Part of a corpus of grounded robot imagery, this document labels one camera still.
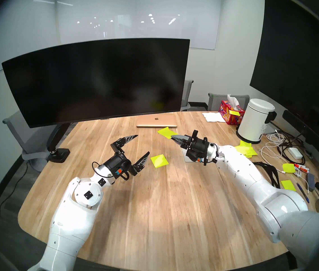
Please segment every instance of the gray office chair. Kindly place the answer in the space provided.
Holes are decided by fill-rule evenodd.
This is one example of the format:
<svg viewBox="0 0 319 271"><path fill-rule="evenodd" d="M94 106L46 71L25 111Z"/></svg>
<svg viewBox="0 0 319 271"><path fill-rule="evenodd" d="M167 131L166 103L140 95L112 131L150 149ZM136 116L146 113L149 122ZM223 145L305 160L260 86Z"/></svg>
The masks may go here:
<svg viewBox="0 0 319 271"><path fill-rule="evenodd" d="M220 109L222 100L227 100L227 95L213 93L208 93L208 95L210 97L208 100L208 111L218 111ZM244 111L246 110L250 101L249 95L231 95L231 97L235 97L238 100L240 107Z"/></svg>
<svg viewBox="0 0 319 271"><path fill-rule="evenodd" d="M182 102L181 102L181 111L188 110L191 105L188 103L189 93L191 91L193 80L184 81L183 94L182 94Z"/></svg>
<svg viewBox="0 0 319 271"><path fill-rule="evenodd" d="M3 123L8 126L23 149L22 158L28 160L34 170L41 172L48 162L47 141L60 125L29 128L20 111L4 119Z"/></svg>

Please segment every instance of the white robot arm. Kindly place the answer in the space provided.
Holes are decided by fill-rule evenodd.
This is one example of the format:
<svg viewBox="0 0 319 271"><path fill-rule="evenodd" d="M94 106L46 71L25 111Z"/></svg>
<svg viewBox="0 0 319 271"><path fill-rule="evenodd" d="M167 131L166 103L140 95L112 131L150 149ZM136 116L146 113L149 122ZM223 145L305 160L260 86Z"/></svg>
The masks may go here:
<svg viewBox="0 0 319 271"><path fill-rule="evenodd" d="M132 165L121 149L135 137L137 135L127 136L112 143L115 154L98 168L92 164L93 177L71 180L51 220L44 255L28 271L73 270L77 254L88 239L97 217L103 198L102 188L113 185L118 177L128 180L128 172L135 176L144 168L149 152Z"/></svg>
<svg viewBox="0 0 319 271"><path fill-rule="evenodd" d="M257 220L271 242L282 241L301 263L311 258L319 244L319 213L308 211L303 198L292 190L278 189L261 175L255 165L233 146L209 143L207 138L174 135L194 162L215 163L232 177L256 210Z"/></svg>

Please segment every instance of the pen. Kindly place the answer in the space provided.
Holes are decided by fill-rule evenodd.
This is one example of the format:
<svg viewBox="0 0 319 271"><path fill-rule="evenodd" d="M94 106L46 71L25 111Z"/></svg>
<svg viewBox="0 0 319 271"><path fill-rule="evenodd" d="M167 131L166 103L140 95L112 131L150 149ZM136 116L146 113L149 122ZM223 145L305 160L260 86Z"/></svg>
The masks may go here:
<svg viewBox="0 0 319 271"><path fill-rule="evenodd" d="M307 201L308 203L310 203L308 197L306 196L305 192L302 190L302 188L301 188L301 186L299 185L299 183L296 183L296 184L297 184L297 186L300 188L300 190L301 190L303 196L305 197L306 201Z"/></svg>

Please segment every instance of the black monitor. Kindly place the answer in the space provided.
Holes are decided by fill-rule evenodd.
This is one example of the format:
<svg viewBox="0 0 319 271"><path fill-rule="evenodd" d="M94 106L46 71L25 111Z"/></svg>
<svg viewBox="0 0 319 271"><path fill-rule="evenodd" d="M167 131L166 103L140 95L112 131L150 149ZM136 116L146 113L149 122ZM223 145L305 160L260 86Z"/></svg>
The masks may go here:
<svg viewBox="0 0 319 271"><path fill-rule="evenodd" d="M250 85L284 106L283 118L319 151L319 20L291 0L265 0Z"/></svg>
<svg viewBox="0 0 319 271"><path fill-rule="evenodd" d="M29 127L179 111L188 39L65 44L2 63Z"/></svg>

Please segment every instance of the sticky note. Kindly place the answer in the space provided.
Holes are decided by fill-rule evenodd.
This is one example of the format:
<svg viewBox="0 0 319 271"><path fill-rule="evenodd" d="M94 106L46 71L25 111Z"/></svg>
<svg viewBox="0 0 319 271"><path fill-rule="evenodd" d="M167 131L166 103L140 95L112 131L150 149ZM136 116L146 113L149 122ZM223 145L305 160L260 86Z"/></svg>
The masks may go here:
<svg viewBox="0 0 319 271"><path fill-rule="evenodd" d="M294 166L294 164L291 164L291 163L282 164L282 168L284 169L284 171L286 173L294 173L295 172L295 166Z"/></svg>
<svg viewBox="0 0 319 271"><path fill-rule="evenodd" d="M240 115L238 111L229 111L231 115Z"/></svg>
<svg viewBox="0 0 319 271"><path fill-rule="evenodd" d="M249 152L246 155L257 155L256 151L253 149L253 147L248 147Z"/></svg>
<svg viewBox="0 0 319 271"><path fill-rule="evenodd" d="M246 142L240 140L240 146L250 147L250 146L251 146L251 143L246 143Z"/></svg>
<svg viewBox="0 0 319 271"><path fill-rule="evenodd" d="M151 160L152 160L152 163L153 163L155 168L162 167L162 166L169 164L167 159L165 158L165 156L163 154L153 156L153 157L151 157Z"/></svg>
<svg viewBox="0 0 319 271"><path fill-rule="evenodd" d="M173 132L168 127L158 130L157 132L165 136L167 139L170 139L172 135L178 135L176 132Z"/></svg>
<svg viewBox="0 0 319 271"><path fill-rule="evenodd" d="M245 155L247 155L247 153L250 152L250 147L237 146L237 147L235 147L235 149L236 149L238 152L240 152L240 153L242 153L242 154L245 154Z"/></svg>
<svg viewBox="0 0 319 271"><path fill-rule="evenodd" d="M253 147L237 146L235 149L244 155L257 155Z"/></svg>
<svg viewBox="0 0 319 271"><path fill-rule="evenodd" d="M292 182L290 180L281 181L281 184L284 187L284 189L296 191L294 185L292 184Z"/></svg>

